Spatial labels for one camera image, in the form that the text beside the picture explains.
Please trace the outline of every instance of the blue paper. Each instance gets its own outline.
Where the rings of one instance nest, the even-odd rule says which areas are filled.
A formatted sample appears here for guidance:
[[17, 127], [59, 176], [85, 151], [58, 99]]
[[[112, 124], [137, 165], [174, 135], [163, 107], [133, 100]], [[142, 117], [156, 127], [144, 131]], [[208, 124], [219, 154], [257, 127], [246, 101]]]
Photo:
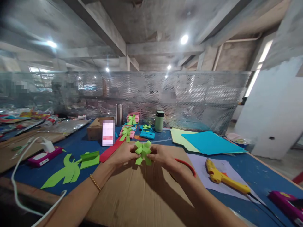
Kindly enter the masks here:
[[150, 140], [154, 140], [155, 139], [155, 133], [142, 131], [140, 133], [140, 137], [150, 139]]
[[196, 134], [182, 134], [198, 151], [206, 155], [246, 152], [243, 148], [230, 143], [212, 131]]

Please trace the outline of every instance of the yellow paper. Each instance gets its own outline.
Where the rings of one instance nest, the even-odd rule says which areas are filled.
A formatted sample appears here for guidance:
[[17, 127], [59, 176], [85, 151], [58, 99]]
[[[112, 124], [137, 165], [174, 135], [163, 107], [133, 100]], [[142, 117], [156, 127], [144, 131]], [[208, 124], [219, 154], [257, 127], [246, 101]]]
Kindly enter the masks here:
[[179, 145], [183, 145], [188, 151], [201, 153], [200, 151], [198, 151], [197, 148], [195, 148], [190, 142], [188, 142], [187, 139], [185, 139], [181, 135], [181, 134], [195, 134], [197, 132], [185, 131], [185, 130], [174, 129], [174, 128], [171, 129], [170, 131], [171, 131], [171, 137], [173, 139], [173, 142]]

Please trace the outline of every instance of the glue gun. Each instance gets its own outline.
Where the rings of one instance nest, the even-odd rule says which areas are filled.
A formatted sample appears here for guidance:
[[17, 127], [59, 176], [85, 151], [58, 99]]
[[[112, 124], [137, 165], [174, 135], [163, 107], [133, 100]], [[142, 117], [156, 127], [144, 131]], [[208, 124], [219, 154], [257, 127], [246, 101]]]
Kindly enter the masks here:
[[206, 160], [206, 168], [212, 182], [217, 184], [223, 182], [245, 195], [250, 194], [250, 188], [247, 185], [240, 184], [221, 173], [216, 169], [215, 164], [210, 159]]

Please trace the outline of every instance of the gold bracelet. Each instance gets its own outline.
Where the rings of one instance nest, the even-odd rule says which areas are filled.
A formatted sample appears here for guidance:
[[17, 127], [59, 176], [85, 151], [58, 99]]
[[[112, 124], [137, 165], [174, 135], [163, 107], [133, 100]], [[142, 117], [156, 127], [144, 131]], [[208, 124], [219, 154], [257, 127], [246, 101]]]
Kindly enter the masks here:
[[98, 189], [99, 191], [101, 191], [101, 188], [97, 185], [97, 183], [95, 182], [93, 176], [90, 174], [89, 177], [91, 178], [92, 182], [93, 182], [94, 185], [97, 187], [97, 189]]

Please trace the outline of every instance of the thermos bottle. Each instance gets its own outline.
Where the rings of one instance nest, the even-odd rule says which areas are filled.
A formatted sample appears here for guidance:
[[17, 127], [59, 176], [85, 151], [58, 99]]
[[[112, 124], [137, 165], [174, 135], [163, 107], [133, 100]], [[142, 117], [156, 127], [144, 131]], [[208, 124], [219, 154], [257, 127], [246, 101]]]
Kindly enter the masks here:
[[157, 111], [156, 114], [156, 122], [155, 122], [155, 131], [162, 132], [163, 129], [163, 121], [164, 121], [164, 111]]
[[116, 126], [122, 127], [123, 125], [123, 105], [116, 104]]

